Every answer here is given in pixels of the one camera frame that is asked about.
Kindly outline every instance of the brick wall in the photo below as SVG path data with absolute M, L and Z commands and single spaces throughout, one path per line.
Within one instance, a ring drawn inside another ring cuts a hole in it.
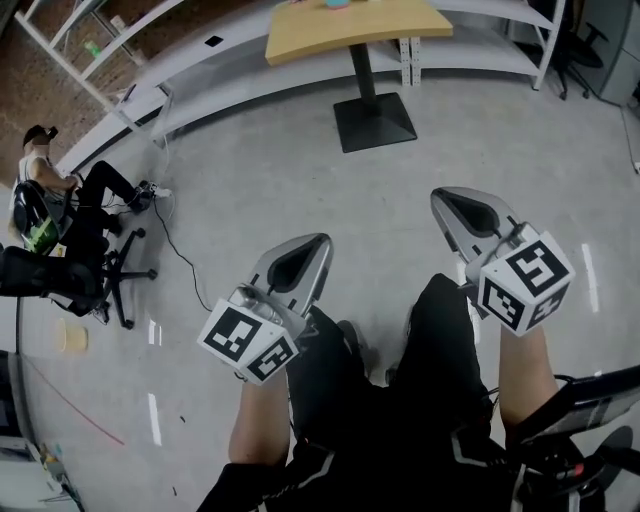
M 152 58 L 164 48 L 193 30 L 253 0 L 185 0 L 180 6 L 137 34 L 130 46 Z M 102 13 L 111 19 L 116 14 L 131 25 L 159 0 L 109 0 Z M 22 0 L 26 12 L 31 0 Z M 32 23 L 51 39 L 73 9 L 74 0 L 47 0 L 31 18 Z M 84 48 L 93 41 L 104 48 L 110 36 L 87 16 L 69 33 L 66 57 L 79 70 L 93 59 Z M 58 46 L 62 51 L 64 40 Z M 116 52 L 96 73 L 92 83 L 104 93 L 126 88 L 136 67 L 122 51 Z M 60 135 L 54 140 L 52 156 L 59 159 L 87 131 L 102 119 L 102 106 L 12 21 L 0 39 L 0 182 L 11 186 L 22 156 L 22 137 L 34 124 L 55 125 Z

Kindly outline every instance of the table top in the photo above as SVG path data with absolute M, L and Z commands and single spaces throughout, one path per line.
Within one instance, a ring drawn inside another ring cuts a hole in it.
M 266 58 L 272 66 L 358 43 L 453 34 L 447 19 L 425 0 L 352 0 L 329 9 L 324 0 L 276 6 Z

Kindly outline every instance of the office chair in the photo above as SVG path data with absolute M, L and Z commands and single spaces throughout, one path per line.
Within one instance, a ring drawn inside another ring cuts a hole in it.
M 29 250 L 0 246 L 0 296 L 48 297 L 77 316 L 95 311 L 107 323 L 107 299 L 113 295 L 120 324 L 132 329 L 133 321 L 124 316 L 120 283 L 129 279 L 153 280 L 158 273 L 153 269 L 123 272 L 122 267 L 133 240 L 146 233 L 144 229 L 133 231 L 122 250 L 105 255 L 109 242 L 102 233 L 80 219 L 71 219 L 70 197 L 68 192 L 62 205 L 56 205 L 45 199 L 44 191 L 35 182 L 25 181 L 16 187 L 14 221 Z M 67 245 L 72 225 L 75 243 Z M 66 257 L 47 256 L 58 242 L 67 245 Z
M 555 6 L 555 1 L 534 1 L 531 5 L 543 16 L 547 17 L 548 19 L 553 19 L 553 9 Z M 587 23 L 590 32 L 587 36 L 587 39 L 583 41 L 572 30 L 573 24 L 573 1 L 567 0 L 565 3 L 564 12 L 562 14 L 562 21 L 560 22 L 558 38 L 556 40 L 556 45 L 551 57 L 551 65 L 558 72 L 558 77 L 560 78 L 560 83 L 562 84 L 562 92 L 560 93 L 561 100 L 567 99 L 566 75 L 570 76 L 582 87 L 582 97 L 585 99 L 589 98 L 589 85 L 587 84 L 585 79 L 582 78 L 580 73 L 575 68 L 573 68 L 572 63 L 577 62 L 578 64 L 581 64 L 582 66 L 588 68 L 603 67 L 604 64 L 602 62 L 602 59 L 593 49 L 593 43 L 598 37 L 601 37 L 605 41 L 609 42 L 609 39 L 607 39 L 607 37 L 596 27 L 591 25 L 591 23 Z

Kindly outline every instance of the black table base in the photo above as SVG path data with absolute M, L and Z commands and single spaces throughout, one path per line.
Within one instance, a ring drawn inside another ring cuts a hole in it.
M 418 136 L 400 96 L 397 93 L 376 95 L 367 45 L 357 44 L 349 49 L 360 98 L 333 106 L 342 151 L 351 153 L 416 140 Z

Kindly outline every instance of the concrete floor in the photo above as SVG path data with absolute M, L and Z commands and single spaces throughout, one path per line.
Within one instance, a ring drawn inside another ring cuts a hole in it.
M 338 80 L 233 109 L 182 134 L 170 141 L 166 171 L 133 137 L 103 157 L 132 179 L 149 174 L 174 190 L 172 238 L 195 263 L 209 304 L 227 297 L 265 250 L 296 235 L 329 233 L 335 256 L 319 305 L 335 320 L 357 321 L 378 347 L 376 379 L 399 356 L 405 315 L 430 276 L 456 278 L 429 206 L 431 190 L 444 185 L 501 196 L 521 218 L 551 231 L 571 259 L 577 278 L 564 310 L 546 324 L 555 372 L 583 376 L 640 363 L 640 181 L 619 109 L 584 100 L 576 89 L 562 102 L 554 77 L 535 92 L 518 78 L 475 76 L 434 75 L 416 89 L 380 81 L 379 92 L 402 95 L 416 142 L 344 155 L 332 104 L 356 89 L 352 80 Z M 167 216 L 170 202 L 161 210 Z M 160 275 L 125 292 L 132 332 L 85 318 L 88 352 L 60 354 L 51 332 L 66 315 L 45 300 L 24 304 L 24 352 L 124 445 L 28 369 L 31 412 L 40 439 L 59 445 L 89 511 L 192 511 L 227 460 L 240 382 L 196 345 L 207 312 L 157 218 L 147 212 L 128 220 L 137 226 L 148 237 L 130 268 L 151 266 Z M 593 257 L 598 312 L 582 244 Z M 150 320 L 162 326 L 161 345 L 158 327 L 149 343 Z M 493 387 L 497 323 L 484 321 L 477 341 L 485 384 Z M 157 399 L 161 446 L 152 437 L 149 393 Z M 592 450 L 615 426 L 639 426 L 639 410 L 576 441 Z M 499 426 L 494 435 L 502 435 Z M 628 512 L 639 497 L 638 481 L 622 475 L 609 492 L 609 510 Z

